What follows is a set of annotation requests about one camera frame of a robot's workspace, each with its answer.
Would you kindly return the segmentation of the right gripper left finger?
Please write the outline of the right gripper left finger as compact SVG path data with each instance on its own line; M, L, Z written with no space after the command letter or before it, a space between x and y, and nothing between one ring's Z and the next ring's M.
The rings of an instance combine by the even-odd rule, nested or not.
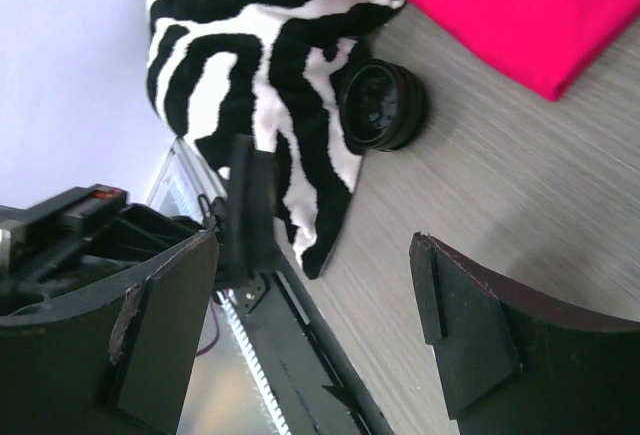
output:
M1 320L5 434L176 432L216 273L199 232Z

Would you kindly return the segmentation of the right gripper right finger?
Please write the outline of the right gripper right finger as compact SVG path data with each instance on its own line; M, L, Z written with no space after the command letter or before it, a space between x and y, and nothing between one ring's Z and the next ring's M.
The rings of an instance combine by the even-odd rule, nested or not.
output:
M635 434L639 325L496 273L433 236L409 249L425 342L462 434Z

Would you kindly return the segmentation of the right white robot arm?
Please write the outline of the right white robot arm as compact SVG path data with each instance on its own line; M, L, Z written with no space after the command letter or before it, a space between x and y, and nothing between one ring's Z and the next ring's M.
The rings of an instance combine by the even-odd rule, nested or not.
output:
M73 188L1 211L1 430L175 434L203 323L242 282L220 230ZM410 266L448 417L462 434L635 434L639 326L552 298L416 234ZM283 282L253 267L240 321L279 434L380 434L383 419Z

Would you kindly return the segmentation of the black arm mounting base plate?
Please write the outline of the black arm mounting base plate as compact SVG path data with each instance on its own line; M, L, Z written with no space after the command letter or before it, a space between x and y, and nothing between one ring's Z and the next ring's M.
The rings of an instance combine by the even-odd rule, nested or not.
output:
M225 289L291 434L392 435L384 414L291 264Z

